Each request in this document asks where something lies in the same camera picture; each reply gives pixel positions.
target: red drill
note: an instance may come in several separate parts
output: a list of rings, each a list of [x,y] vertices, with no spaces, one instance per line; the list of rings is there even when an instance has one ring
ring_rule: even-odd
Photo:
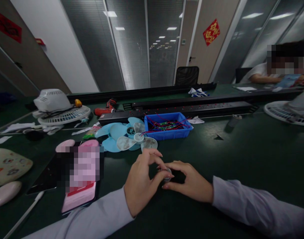
[[[94,109],[93,113],[96,116],[101,116],[102,114],[114,113],[114,112],[121,112],[122,110],[116,110],[116,99],[111,98],[107,103],[105,108],[96,108]]]

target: red paper sign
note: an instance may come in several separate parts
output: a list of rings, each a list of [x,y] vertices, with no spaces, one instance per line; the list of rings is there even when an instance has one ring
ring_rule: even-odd
[[[21,27],[10,21],[2,14],[0,14],[0,31],[21,43]]]
[[[206,45],[210,45],[220,34],[220,28],[217,19],[203,32]]]

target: blue plastic basket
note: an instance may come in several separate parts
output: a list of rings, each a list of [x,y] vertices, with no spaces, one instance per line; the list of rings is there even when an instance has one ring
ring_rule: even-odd
[[[159,116],[165,120],[183,121],[186,119],[184,117],[184,115],[180,112],[159,114]],[[149,118],[158,123],[164,122],[164,120],[161,119],[159,116],[158,115],[149,115]],[[154,132],[154,133],[147,133],[146,136],[154,138],[157,141],[166,140],[166,139],[186,138],[189,135],[190,131],[193,129],[193,127],[187,120],[184,121],[184,124],[188,125],[188,126],[183,126],[184,129],[174,129],[174,130],[160,131],[160,132]],[[145,125],[145,131],[149,131],[148,121],[147,121],[146,116],[144,117],[144,125]]]

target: person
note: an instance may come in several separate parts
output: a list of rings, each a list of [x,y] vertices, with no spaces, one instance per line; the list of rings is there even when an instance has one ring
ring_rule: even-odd
[[[272,48],[275,50],[268,52],[270,56],[267,57],[267,62],[251,69],[240,83],[276,84],[282,81],[284,74],[290,72],[302,74],[296,84],[304,85],[304,40],[284,43]]]
[[[144,149],[132,165],[123,188],[79,208],[50,226],[25,237],[31,238],[106,238],[133,221],[148,204],[164,178],[173,178],[166,168],[186,175],[184,184],[168,182],[164,190],[174,190],[192,199],[211,203],[233,219],[251,225],[270,237],[302,238],[304,209],[278,201],[270,193],[243,186],[239,181],[213,177],[213,184],[189,163],[164,163],[157,149]],[[162,169],[149,178],[149,165]]]

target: sleeve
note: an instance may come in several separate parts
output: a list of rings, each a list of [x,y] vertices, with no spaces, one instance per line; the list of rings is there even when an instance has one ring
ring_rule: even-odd
[[[304,238],[304,209],[277,200],[267,191],[238,180],[213,177],[213,206],[269,237]]]
[[[89,207],[74,210],[67,218],[34,232],[25,239],[101,239],[133,220],[124,189],[121,188],[93,202]]]
[[[243,79],[240,81],[240,83],[245,84],[245,83],[251,83],[249,80],[250,77],[254,74],[261,74],[262,76],[266,75],[266,63],[259,64],[255,66],[253,69],[251,69],[247,74],[243,77]]]

